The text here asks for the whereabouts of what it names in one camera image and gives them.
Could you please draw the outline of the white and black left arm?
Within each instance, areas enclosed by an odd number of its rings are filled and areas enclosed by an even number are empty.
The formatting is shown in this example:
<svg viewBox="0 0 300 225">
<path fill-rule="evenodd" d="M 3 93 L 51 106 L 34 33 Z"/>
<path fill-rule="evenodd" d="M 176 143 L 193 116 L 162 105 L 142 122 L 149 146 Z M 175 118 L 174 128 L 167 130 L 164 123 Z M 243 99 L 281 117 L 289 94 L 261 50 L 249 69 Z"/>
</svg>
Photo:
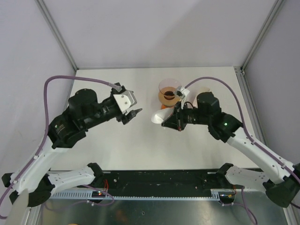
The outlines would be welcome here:
<svg viewBox="0 0 300 225">
<path fill-rule="evenodd" d="M 141 110 L 131 110 L 137 104 L 133 91 L 121 87 L 112 89 L 110 96 L 98 102 L 92 89 L 81 89 L 68 99 L 67 109 L 53 119 L 41 151 L 24 172 L 6 173 L 2 176 L 5 187 L 12 190 L 9 199 L 16 201 L 22 191 L 28 190 L 28 206 L 35 207 L 46 202 L 60 191 L 88 185 L 97 188 L 105 183 L 103 170 L 97 163 L 64 173 L 49 174 L 58 158 L 86 137 L 89 129 L 116 119 L 129 123 Z"/>
</svg>

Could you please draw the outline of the cream coffee filter holder stack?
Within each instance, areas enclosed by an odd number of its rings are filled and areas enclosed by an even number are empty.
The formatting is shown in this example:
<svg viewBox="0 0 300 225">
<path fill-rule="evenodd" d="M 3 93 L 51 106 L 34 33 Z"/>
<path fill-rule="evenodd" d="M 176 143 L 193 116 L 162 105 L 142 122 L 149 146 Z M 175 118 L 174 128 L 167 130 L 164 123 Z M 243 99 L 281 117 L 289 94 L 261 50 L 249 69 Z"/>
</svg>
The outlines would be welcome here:
<svg viewBox="0 0 300 225">
<path fill-rule="evenodd" d="M 197 96 L 199 94 L 202 94 L 202 93 L 205 93 L 205 92 L 210 92 L 210 88 L 208 88 L 208 87 L 200 87 L 199 90 L 196 92 L 195 97 L 193 99 L 193 106 L 194 107 L 196 107 L 196 108 L 198 107 Z"/>
</svg>

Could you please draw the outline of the clear pink plastic dripper cone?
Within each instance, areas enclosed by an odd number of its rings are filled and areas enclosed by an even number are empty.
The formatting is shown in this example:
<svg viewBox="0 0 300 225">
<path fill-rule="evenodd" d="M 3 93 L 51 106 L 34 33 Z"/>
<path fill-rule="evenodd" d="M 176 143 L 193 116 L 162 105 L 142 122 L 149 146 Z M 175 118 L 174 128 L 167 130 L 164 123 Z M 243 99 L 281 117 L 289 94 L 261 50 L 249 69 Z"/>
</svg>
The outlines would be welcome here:
<svg viewBox="0 0 300 225">
<path fill-rule="evenodd" d="M 174 92 L 178 86 L 181 86 L 181 83 L 178 80 L 173 78 L 166 78 L 162 80 L 158 85 L 159 93 L 161 92 L 164 94 L 168 90 Z"/>
</svg>

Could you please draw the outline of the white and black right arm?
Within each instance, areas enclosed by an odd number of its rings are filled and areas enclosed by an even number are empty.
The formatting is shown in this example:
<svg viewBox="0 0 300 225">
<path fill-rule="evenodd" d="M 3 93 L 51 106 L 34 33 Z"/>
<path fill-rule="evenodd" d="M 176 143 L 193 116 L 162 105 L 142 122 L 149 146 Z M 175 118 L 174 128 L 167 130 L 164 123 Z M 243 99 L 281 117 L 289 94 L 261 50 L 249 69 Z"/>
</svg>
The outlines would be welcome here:
<svg viewBox="0 0 300 225">
<path fill-rule="evenodd" d="M 178 131 L 187 124 L 206 125 L 211 136 L 239 150 L 261 172 L 224 164 L 218 171 L 216 182 L 221 188 L 231 184 L 246 186 L 267 195 L 276 205 L 286 208 L 292 204 L 300 190 L 300 166 L 275 154 L 255 139 L 245 125 L 230 114 L 221 111 L 219 100 L 211 92 L 197 96 L 197 107 L 189 108 L 177 102 L 173 108 L 162 110 L 161 125 Z"/>
</svg>

